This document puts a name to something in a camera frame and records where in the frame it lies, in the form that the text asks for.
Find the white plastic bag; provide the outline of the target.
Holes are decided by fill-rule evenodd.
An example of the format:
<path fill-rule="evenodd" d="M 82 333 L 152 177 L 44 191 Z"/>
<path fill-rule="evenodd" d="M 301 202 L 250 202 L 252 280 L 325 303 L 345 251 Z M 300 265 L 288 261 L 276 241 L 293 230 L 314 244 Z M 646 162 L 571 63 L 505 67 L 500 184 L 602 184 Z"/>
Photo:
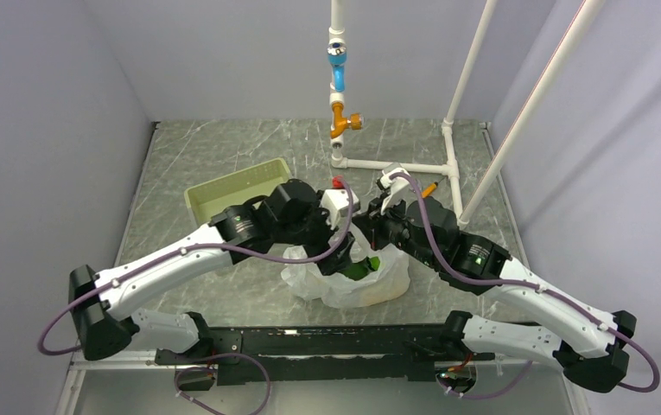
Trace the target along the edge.
<path fill-rule="evenodd" d="M 350 233 L 355 238 L 350 251 L 353 263 L 379 257 L 379 269 L 353 281 L 340 272 L 325 276 L 316 264 L 286 265 L 281 278 L 294 296 L 306 301 L 320 299 L 335 309 L 351 309 L 396 299 L 409 289 L 410 257 L 406 253 L 391 245 L 374 251 L 356 226 L 351 226 Z"/>

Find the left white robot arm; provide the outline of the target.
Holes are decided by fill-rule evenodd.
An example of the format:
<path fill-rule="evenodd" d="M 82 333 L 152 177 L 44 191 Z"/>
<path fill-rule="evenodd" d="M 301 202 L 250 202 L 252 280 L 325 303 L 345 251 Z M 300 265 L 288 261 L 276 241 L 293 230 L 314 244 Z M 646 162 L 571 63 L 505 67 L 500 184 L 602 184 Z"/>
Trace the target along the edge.
<path fill-rule="evenodd" d="M 69 275 L 70 314 L 80 350 L 100 361 L 129 347 L 162 348 L 187 361 L 204 361 L 212 339 L 201 314 L 164 314 L 143 306 L 149 300 L 210 271 L 248 258 L 291 264 L 271 257 L 275 245 L 300 246 L 305 258 L 329 273 L 351 264 L 351 218 L 359 198 L 343 183 L 314 190 L 290 179 L 269 195 L 225 207 L 188 236 L 127 265 L 94 271 L 82 265 Z"/>

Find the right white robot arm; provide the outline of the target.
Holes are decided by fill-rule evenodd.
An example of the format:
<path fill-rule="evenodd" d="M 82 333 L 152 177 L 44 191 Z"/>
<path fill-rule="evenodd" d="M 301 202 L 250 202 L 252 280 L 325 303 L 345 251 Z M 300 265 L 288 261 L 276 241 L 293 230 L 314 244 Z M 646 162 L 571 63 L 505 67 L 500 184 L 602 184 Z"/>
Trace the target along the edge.
<path fill-rule="evenodd" d="M 505 248 L 458 228 L 454 212 L 432 197 L 383 211 L 374 199 L 353 224 L 374 248 L 394 246 L 434 270 L 450 286 L 517 307 L 532 324 L 495 322 L 466 311 L 449 313 L 440 333 L 451 359 L 506 354 L 560 370 L 572 383 L 611 392 L 625 377 L 624 340 L 637 319 L 598 310 L 548 285 Z"/>

